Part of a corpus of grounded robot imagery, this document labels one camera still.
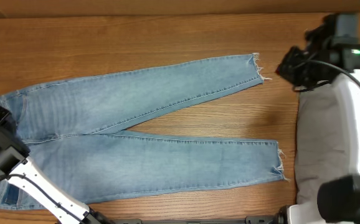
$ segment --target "wood grain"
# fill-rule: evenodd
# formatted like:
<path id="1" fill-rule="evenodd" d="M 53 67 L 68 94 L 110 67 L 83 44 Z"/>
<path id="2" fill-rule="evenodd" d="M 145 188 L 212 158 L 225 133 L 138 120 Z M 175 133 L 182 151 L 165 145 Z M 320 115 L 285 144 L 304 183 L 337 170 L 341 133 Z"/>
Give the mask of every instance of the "wood grain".
<path id="1" fill-rule="evenodd" d="M 304 46 L 303 32 L 320 25 L 323 16 L 0 19 L 0 95 L 63 78 L 259 52 L 262 75 L 273 80 L 131 129 L 154 134 L 276 139 L 287 156 L 283 161 L 291 182 L 116 200 L 92 207 L 110 218 L 144 220 L 273 214 L 281 206 L 295 203 L 293 161 L 298 106 L 291 86 L 273 71 L 292 45 Z M 0 223 L 54 221 L 45 210 L 0 210 Z"/>
<path id="2" fill-rule="evenodd" d="M 360 12 L 360 0 L 0 0 L 0 18 Z"/>

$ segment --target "green light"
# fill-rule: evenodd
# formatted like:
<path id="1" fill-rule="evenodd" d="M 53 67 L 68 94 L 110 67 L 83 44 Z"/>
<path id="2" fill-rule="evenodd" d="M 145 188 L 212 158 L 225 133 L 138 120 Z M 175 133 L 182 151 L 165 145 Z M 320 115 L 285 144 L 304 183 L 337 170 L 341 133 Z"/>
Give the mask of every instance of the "green light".
<path id="1" fill-rule="evenodd" d="M 360 54 L 360 50 L 358 50 L 358 49 L 352 49 L 352 53 L 354 53 L 354 54 Z"/>

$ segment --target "light blue jeans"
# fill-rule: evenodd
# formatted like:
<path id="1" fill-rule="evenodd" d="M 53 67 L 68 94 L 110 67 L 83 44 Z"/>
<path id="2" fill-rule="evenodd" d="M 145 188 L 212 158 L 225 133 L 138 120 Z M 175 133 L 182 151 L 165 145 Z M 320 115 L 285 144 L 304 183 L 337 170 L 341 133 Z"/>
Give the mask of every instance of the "light blue jeans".
<path id="1" fill-rule="evenodd" d="M 256 56 L 43 83 L 0 96 L 0 105 L 47 177 L 85 203 L 282 180 L 276 141 L 124 131 L 261 84 Z M 43 206 L 4 181 L 0 208 Z"/>

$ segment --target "wooden table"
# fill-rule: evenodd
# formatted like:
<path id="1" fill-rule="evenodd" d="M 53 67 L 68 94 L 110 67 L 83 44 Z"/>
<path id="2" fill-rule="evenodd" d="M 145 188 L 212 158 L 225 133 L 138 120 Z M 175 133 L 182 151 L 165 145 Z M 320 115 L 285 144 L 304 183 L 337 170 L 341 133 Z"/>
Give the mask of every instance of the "wooden table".
<path id="1" fill-rule="evenodd" d="M 63 78 L 259 52 L 262 75 L 273 80 L 131 129 L 154 134 L 276 139 L 286 155 L 283 161 L 290 182 L 116 200 L 92 207 L 110 218 L 143 220 L 274 214 L 283 205 L 295 203 L 293 161 L 298 98 L 273 71 L 292 45 L 305 45 L 304 31 L 320 25 L 323 16 L 0 19 L 0 95 Z M 47 210 L 0 210 L 0 223 L 54 221 Z"/>

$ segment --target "jeans leg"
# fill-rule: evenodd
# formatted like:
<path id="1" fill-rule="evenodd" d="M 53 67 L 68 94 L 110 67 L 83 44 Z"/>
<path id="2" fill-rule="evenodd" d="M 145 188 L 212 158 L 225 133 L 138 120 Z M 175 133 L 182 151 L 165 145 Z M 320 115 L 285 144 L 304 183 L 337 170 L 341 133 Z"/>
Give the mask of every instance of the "jeans leg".
<path id="1" fill-rule="evenodd" d="M 0 96 L 0 104 L 12 111 L 26 143 L 116 133 L 262 83 L 255 57 L 216 57 L 43 83 Z"/>
<path id="2" fill-rule="evenodd" d="M 52 182 L 85 203 L 230 189 L 284 178 L 277 142 L 271 140 L 120 131 L 31 144 L 30 148 Z M 20 191 L 15 203 L 6 199 L 0 208 L 43 207 Z"/>

